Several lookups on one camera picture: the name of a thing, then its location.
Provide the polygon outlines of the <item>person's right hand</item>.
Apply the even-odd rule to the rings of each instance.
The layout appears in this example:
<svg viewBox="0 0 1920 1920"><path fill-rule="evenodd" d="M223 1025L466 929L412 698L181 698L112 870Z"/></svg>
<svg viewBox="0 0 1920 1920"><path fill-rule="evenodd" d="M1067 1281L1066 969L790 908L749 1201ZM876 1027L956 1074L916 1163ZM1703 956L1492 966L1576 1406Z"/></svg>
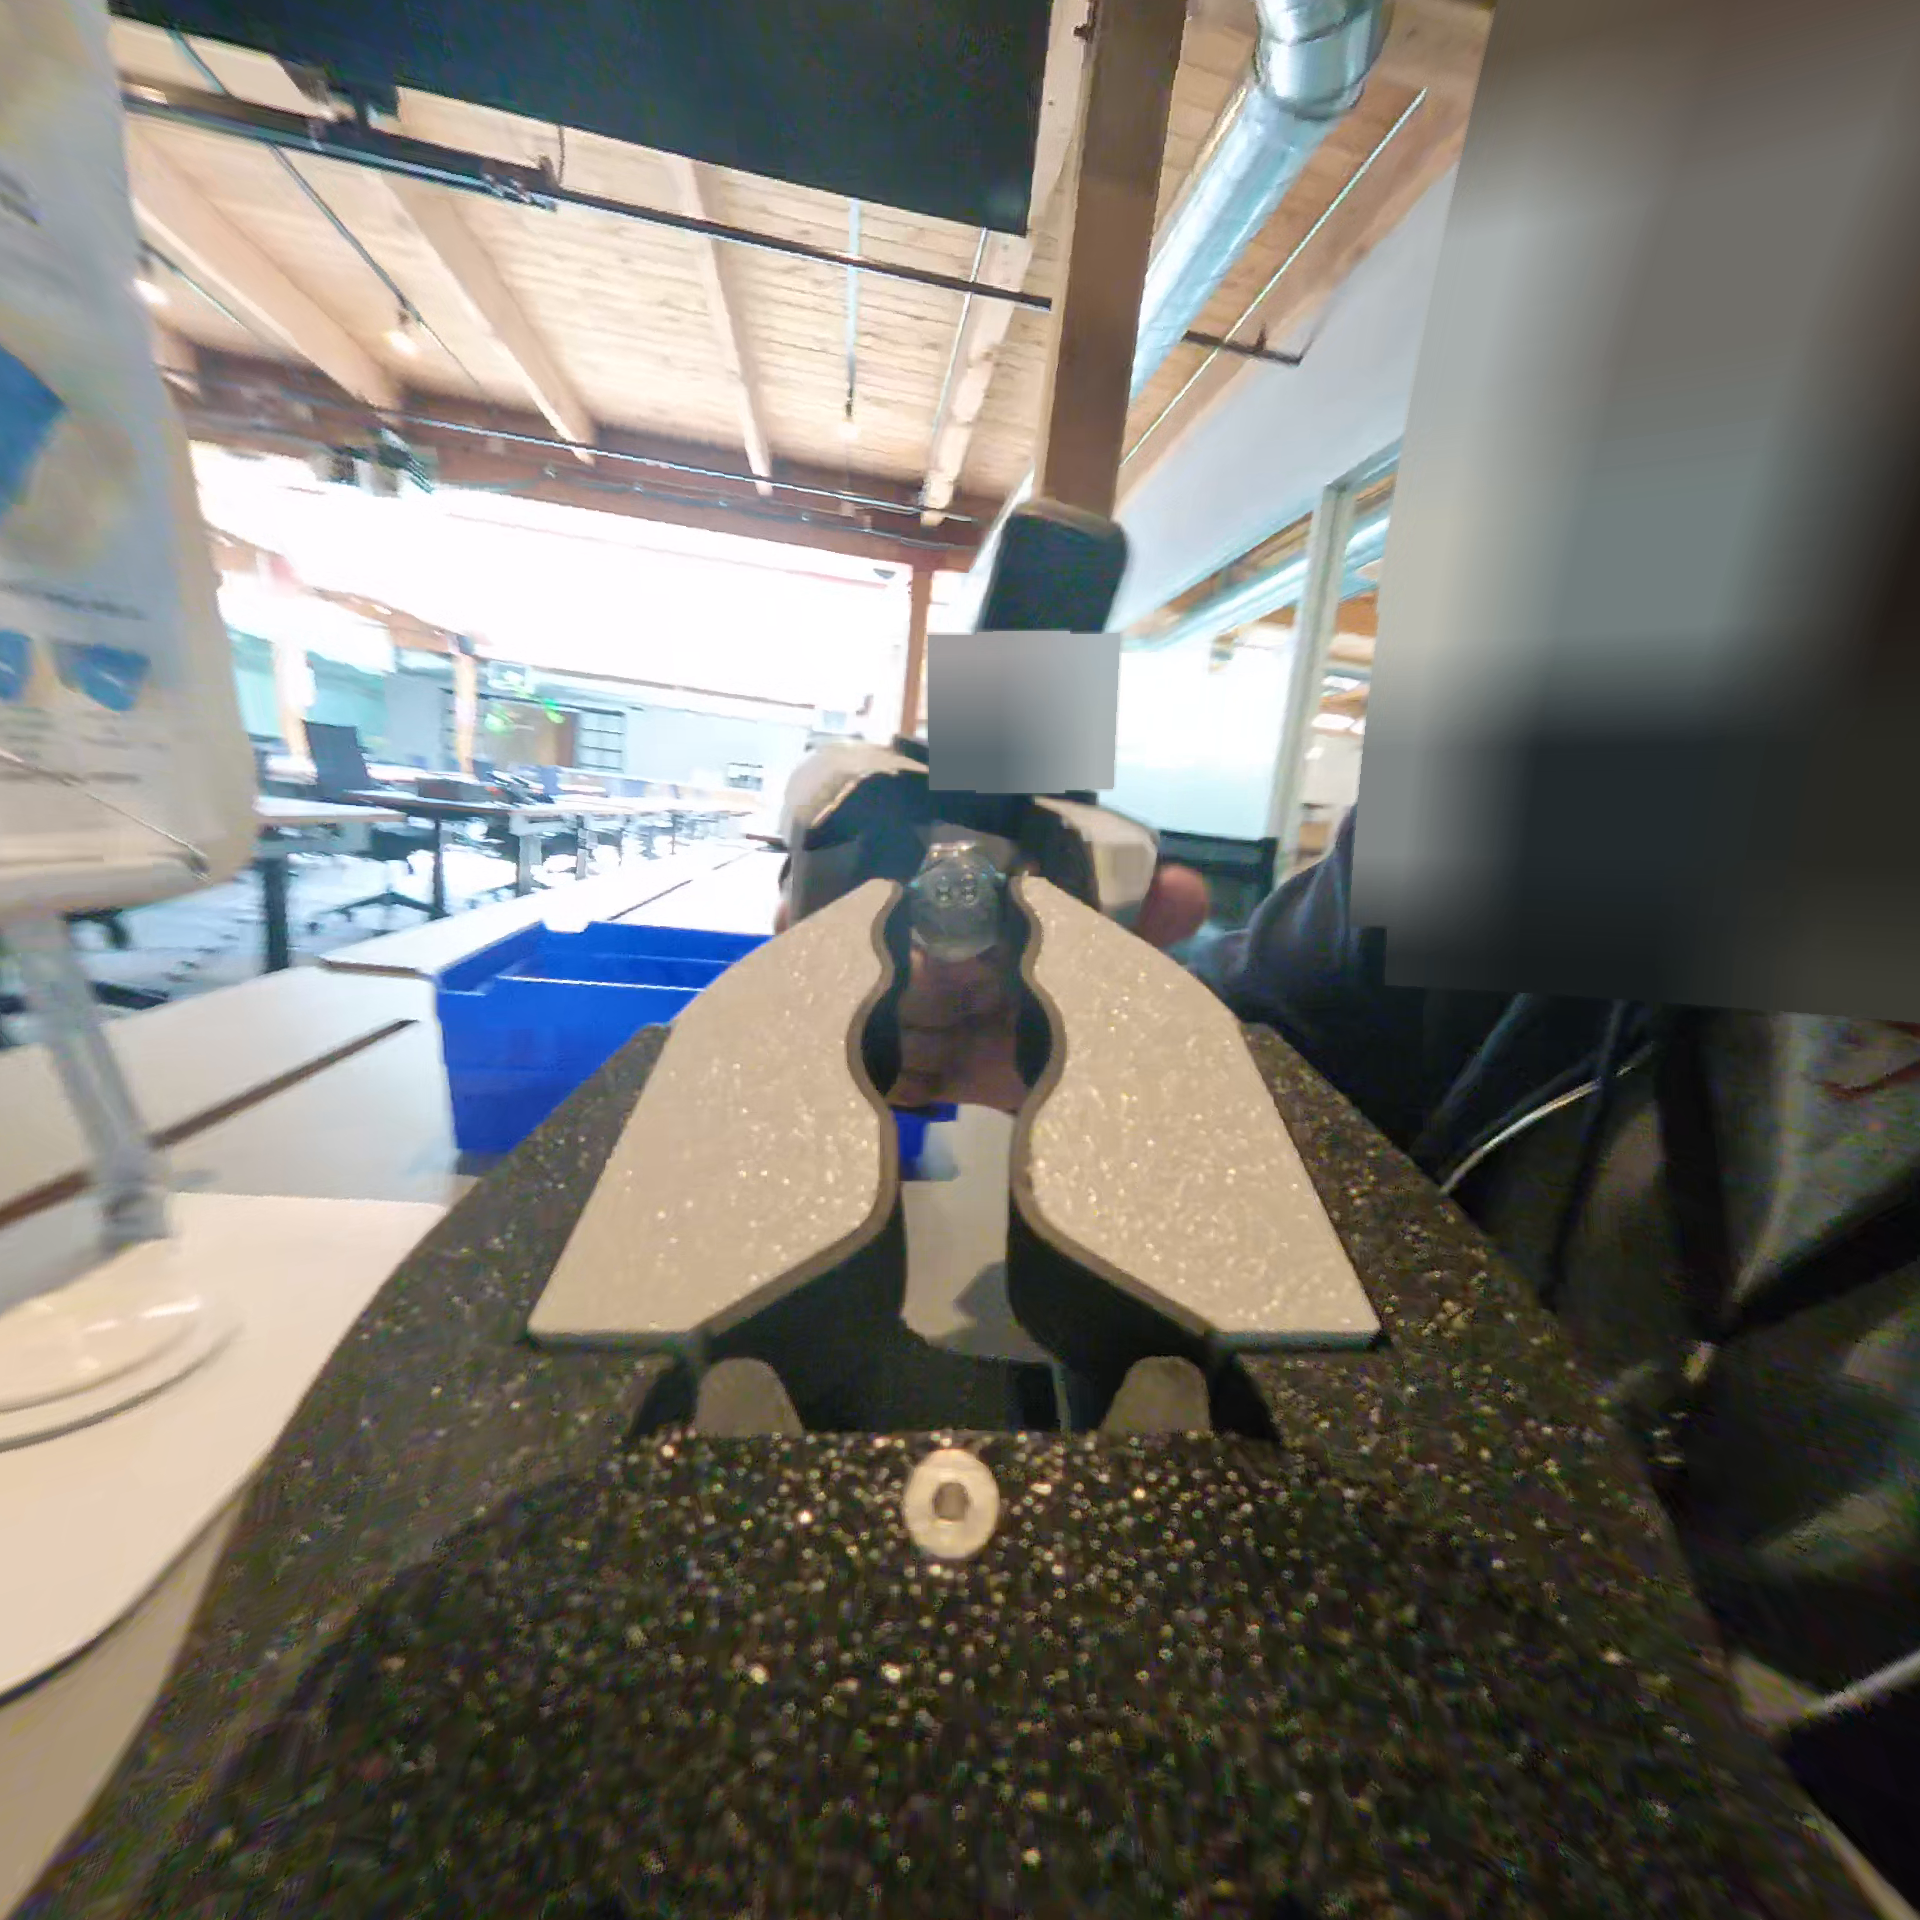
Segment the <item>person's right hand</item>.
<svg viewBox="0 0 1920 1920"><path fill-rule="evenodd" d="M1160 862L1136 915L1136 936L1158 952L1190 939L1210 917L1200 870ZM964 962L915 952L896 1004L899 1073L887 1104L916 1114L973 1107L1016 1116L1027 1078L1016 1060L1021 978L1011 932Z"/></svg>

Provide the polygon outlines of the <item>person's dark zip jacket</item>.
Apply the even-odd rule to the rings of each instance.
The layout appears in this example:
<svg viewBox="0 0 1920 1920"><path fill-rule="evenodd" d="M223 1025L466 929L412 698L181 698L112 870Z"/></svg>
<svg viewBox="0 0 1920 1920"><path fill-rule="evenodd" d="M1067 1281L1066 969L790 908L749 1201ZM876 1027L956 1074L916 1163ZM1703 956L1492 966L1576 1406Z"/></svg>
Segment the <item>person's dark zip jacket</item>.
<svg viewBox="0 0 1920 1920"><path fill-rule="evenodd" d="M1915 1668L1914 1019L1414 995L1405 1142L1538 1290L1730 1642Z"/></svg>

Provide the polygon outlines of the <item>wooden document stand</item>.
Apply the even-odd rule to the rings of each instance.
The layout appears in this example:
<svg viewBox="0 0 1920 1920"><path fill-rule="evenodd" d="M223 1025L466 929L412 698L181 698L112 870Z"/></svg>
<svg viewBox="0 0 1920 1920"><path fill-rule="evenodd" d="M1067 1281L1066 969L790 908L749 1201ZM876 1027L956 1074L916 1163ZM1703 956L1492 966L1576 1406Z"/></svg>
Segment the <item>wooden document stand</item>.
<svg viewBox="0 0 1920 1920"><path fill-rule="evenodd" d="M255 788L186 445L79 550L4 580L28 696L4 738L4 1705L147 1613L234 1506L436 1211L325 1178L351 1116L299 1089L408 1049L418 987L318 969L109 1019L75 920L237 876Z"/></svg>

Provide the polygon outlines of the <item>black office chair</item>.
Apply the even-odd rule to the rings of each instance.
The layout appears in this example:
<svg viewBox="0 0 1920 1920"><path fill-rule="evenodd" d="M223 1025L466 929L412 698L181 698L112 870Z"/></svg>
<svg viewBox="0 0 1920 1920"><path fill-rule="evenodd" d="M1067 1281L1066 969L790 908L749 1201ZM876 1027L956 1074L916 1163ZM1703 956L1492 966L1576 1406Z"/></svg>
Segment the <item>black office chair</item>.
<svg viewBox="0 0 1920 1920"><path fill-rule="evenodd" d="M375 793L376 804L394 804L394 793L376 786L373 780L355 726L306 723L303 740L315 771L318 800L355 804L357 795ZM366 853L383 874L394 869L408 874L413 856L431 856L435 845L435 828L403 816L400 824L373 826L367 830ZM308 930L319 930L327 921L349 923L357 915L371 909L416 909L431 917L431 902L427 899L408 896L387 882L373 896L322 908L322 913L308 921Z"/></svg>

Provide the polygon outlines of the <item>black wall screen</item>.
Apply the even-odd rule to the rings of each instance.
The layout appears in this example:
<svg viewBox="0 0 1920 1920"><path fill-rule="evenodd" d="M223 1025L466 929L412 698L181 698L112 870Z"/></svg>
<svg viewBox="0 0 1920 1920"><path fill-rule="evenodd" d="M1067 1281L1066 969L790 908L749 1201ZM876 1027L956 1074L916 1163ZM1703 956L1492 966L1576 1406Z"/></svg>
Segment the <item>black wall screen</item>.
<svg viewBox="0 0 1920 1920"><path fill-rule="evenodd" d="M488 107L997 233L1032 198L1047 3L125 3L349 99Z"/></svg>

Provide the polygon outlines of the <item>blue plastic bin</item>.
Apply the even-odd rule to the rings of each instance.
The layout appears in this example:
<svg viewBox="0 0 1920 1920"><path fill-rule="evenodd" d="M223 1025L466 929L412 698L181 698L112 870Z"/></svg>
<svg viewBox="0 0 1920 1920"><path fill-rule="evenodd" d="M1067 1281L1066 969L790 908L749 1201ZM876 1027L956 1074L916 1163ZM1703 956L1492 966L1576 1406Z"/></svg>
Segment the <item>blue plastic bin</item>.
<svg viewBox="0 0 1920 1920"><path fill-rule="evenodd" d="M438 1030L455 1146L466 1157L501 1158L595 1078L645 1027L669 1027L728 969L759 971L767 937L706 929L589 923L515 932L438 976ZM660 1093L686 1101L700 1126L739 1150L746 1169L762 1150L811 1157L808 1126L851 1123L844 1169L859 1169L887 1146L903 1163L922 1158L928 1126L956 1121L936 1101L888 1110L853 1085L807 1094L807 1069L840 1073L847 1049L805 1027L796 1057L780 1053L780 1022L811 1019L796 989L747 989L747 1034L716 1040L714 1019L693 1019L693 1042L660 1058Z"/></svg>

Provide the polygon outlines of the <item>ceiling mounted device cluster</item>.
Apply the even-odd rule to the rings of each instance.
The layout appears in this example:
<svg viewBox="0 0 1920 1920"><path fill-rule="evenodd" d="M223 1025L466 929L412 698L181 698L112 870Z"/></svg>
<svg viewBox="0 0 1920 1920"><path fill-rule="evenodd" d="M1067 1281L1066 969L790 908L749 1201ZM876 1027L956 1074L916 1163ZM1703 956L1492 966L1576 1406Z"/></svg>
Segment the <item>ceiling mounted device cluster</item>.
<svg viewBox="0 0 1920 1920"><path fill-rule="evenodd" d="M318 476L335 490L381 498L430 497L440 478L438 458L430 448L416 448L388 427L375 429L371 438L327 445L318 458Z"/></svg>

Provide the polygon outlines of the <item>steel bolt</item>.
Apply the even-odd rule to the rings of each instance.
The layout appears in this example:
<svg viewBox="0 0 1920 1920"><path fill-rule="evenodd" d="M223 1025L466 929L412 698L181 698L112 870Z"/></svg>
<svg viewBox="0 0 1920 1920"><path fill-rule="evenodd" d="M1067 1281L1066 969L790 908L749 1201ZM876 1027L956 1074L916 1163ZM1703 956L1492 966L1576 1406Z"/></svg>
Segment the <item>steel bolt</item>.
<svg viewBox="0 0 1920 1920"><path fill-rule="evenodd" d="M1000 888L1000 876L932 882L915 876L906 890L915 947L942 966L960 966L989 954L1000 937Z"/></svg>

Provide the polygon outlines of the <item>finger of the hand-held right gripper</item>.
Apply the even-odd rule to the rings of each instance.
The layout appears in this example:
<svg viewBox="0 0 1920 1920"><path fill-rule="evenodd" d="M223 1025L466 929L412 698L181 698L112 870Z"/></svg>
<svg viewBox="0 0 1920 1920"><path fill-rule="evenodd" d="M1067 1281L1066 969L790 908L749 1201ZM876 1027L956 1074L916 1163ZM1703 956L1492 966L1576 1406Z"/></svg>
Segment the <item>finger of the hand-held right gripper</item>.
<svg viewBox="0 0 1920 1920"><path fill-rule="evenodd" d="M1111 921L1136 921L1160 864L1148 826L1091 800L1047 800L1047 881Z"/></svg>
<svg viewBox="0 0 1920 1920"><path fill-rule="evenodd" d="M814 748L786 784L786 920L805 921L880 876L869 849L888 782L906 771L894 748Z"/></svg>

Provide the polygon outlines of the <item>person's right forearm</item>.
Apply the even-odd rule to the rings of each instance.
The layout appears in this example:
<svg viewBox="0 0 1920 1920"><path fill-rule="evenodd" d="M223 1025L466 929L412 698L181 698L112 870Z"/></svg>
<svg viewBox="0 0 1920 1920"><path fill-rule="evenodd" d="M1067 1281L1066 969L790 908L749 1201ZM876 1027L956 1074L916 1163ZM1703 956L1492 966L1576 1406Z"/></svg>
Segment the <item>person's right forearm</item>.
<svg viewBox="0 0 1920 1920"><path fill-rule="evenodd" d="M1378 966L1354 920L1355 824L1358 811L1349 810L1314 864L1189 962L1237 1019L1282 1034L1323 1073L1390 1027Z"/></svg>

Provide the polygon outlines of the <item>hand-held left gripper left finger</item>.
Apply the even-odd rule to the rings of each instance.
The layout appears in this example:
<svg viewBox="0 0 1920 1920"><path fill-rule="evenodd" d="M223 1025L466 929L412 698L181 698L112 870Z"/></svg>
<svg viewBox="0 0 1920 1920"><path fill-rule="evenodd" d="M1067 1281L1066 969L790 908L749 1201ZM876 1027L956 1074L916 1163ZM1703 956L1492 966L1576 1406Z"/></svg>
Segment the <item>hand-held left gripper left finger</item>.
<svg viewBox="0 0 1920 1920"><path fill-rule="evenodd" d="M532 1342L864 1342L901 1321L896 1121L862 1049L901 896L856 885L672 1022Z"/></svg>

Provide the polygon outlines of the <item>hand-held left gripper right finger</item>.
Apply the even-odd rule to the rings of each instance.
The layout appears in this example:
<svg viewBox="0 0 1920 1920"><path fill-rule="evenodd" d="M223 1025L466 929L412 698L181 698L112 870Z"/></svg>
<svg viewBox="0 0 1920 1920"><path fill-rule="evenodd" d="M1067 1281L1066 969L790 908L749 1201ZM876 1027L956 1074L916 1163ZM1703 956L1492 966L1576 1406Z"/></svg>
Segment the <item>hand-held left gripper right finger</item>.
<svg viewBox="0 0 1920 1920"><path fill-rule="evenodd" d="M1229 1011L1163 952L1016 877L1047 1062L1016 1218L1098 1293L1196 1347L1371 1347L1380 1321Z"/></svg>

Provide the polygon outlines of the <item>metal air duct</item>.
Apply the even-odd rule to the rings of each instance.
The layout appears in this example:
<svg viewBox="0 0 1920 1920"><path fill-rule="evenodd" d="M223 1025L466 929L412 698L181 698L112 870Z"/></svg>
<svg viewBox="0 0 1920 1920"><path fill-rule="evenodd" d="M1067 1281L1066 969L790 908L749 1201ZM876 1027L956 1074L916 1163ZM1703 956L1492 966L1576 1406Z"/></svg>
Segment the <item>metal air duct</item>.
<svg viewBox="0 0 1920 1920"><path fill-rule="evenodd" d="M1384 3L1256 3L1245 76L1149 252L1131 397L1264 228L1335 122L1355 107L1384 44Z"/></svg>

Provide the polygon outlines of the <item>printed instruction sheet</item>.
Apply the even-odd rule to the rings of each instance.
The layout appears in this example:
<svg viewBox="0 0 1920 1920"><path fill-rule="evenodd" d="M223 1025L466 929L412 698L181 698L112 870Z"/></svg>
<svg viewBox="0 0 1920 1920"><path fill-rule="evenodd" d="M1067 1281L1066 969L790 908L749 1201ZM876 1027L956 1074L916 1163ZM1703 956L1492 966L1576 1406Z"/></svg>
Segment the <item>printed instruction sheet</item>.
<svg viewBox="0 0 1920 1920"><path fill-rule="evenodd" d="M250 864L255 774L138 290L104 5L3 5L3 915Z"/></svg>

